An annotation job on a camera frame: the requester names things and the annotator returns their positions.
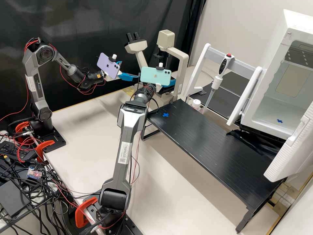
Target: white wall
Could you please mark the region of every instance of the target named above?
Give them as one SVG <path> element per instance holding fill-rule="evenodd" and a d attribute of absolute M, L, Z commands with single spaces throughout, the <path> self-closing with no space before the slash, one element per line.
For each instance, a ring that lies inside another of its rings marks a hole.
<path fill-rule="evenodd" d="M 313 231 L 313 180 L 302 191 L 271 235 L 311 235 Z"/>
<path fill-rule="evenodd" d="M 195 65 L 205 43 L 254 67 L 283 9 L 313 16 L 312 0 L 207 0 L 189 65 Z M 204 71 L 217 67 L 206 62 Z"/>

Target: metal bracket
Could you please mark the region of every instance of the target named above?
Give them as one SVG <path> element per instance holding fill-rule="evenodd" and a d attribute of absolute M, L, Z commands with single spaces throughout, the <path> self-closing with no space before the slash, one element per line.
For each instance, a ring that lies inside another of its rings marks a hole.
<path fill-rule="evenodd" d="M 83 201 L 86 201 L 94 196 L 86 197 Z M 101 219 L 100 211 L 101 206 L 98 202 L 87 207 L 87 210 L 94 221 L 99 221 Z M 135 223 L 131 220 L 131 218 L 125 214 L 124 218 L 121 219 L 116 225 L 114 225 L 110 229 L 105 230 L 106 235 L 143 235 L 139 228 L 135 225 Z"/>
<path fill-rule="evenodd" d="M 141 138 L 142 141 L 145 141 L 146 139 L 148 139 L 148 138 L 150 138 L 151 136 L 153 136 L 153 135 L 155 135 L 155 134 L 157 134 L 157 133 L 160 132 L 160 130 L 158 129 L 158 130 L 155 130 L 155 131 L 153 131 L 153 132 L 151 132 L 151 133 L 149 133 L 149 134 L 147 134 L 147 135 L 144 135 L 144 131 L 146 130 L 146 128 L 147 128 L 148 126 L 151 126 L 151 125 L 152 125 L 152 124 L 149 124 L 149 125 L 143 127 L 143 130 L 141 131 L 141 135 L 140 135 L 140 138 Z"/>
<path fill-rule="evenodd" d="M 42 142 L 48 141 L 48 140 L 54 140 L 54 144 L 47 146 L 43 149 L 45 153 L 51 152 L 55 149 L 58 149 L 64 145 L 66 145 L 65 139 L 61 136 L 61 134 L 53 127 L 52 133 L 44 136 L 35 136 L 37 139 L 40 139 Z"/>

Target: black mounting plate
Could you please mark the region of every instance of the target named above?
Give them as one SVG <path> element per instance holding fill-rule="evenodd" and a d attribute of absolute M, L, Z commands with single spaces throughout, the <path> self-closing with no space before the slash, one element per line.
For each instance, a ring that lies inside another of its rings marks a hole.
<path fill-rule="evenodd" d="M 86 201 L 92 197 L 94 197 L 94 195 L 86 197 L 83 201 Z M 100 209 L 101 206 L 99 205 L 98 201 L 95 204 L 92 204 L 89 207 L 87 207 L 87 210 L 91 217 L 94 219 L 94 221 L 99 221 L 99 213 L 97 212 L 100 211 Z M 118 233 L 116 231 L 120 228 L 120 226 L 122 226 L 122 229 Z M 121 219 L 118 223 L 116 223 L 116 225 L 114 225 L 112 228 L 105 230 L 104 233 L 107 235 L 143 235 L 139 228 L 134 224 L 134 222 L 127 214 L 125 214 L 124 218 Z"/>
<path fill-rule="evenodd" d="M 40 139 L 42 142 L 47 141 L 47 140 L 54 140 L 54 144 L 47 146 L 43 149 L 45 153 L 51 152 L 55 149 L 58 149 L 64 145 L 66 145 L 65 139 L 61 136 L 61 134 L 53 127 L 52 133 L 40 136 L 40 135 L 35 135 L 37 139 Z"/>

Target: mint green smartphone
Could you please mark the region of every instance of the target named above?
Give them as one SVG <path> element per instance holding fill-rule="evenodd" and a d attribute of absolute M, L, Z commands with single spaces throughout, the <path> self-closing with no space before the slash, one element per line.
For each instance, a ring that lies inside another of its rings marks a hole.
<path fill-rule="evenodd" d="M 153 67 L 142 67 L 140 81 L 144 83 L 160 83 L 163 86 L 168 86 L 171 81 L 170 70 L 157 70 Z"/>

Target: purple smartphone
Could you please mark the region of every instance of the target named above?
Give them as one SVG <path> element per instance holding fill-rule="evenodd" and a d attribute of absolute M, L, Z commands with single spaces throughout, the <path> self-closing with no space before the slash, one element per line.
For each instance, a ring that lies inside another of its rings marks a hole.
<path fill-rule="evenodd" d="M 109 60 L 109 57 L 101 53 L 97 62 L 97 66 L 106 72 L 112 79 L 115 79 L 118 71 L 120 70 L 120 66 Z"/>

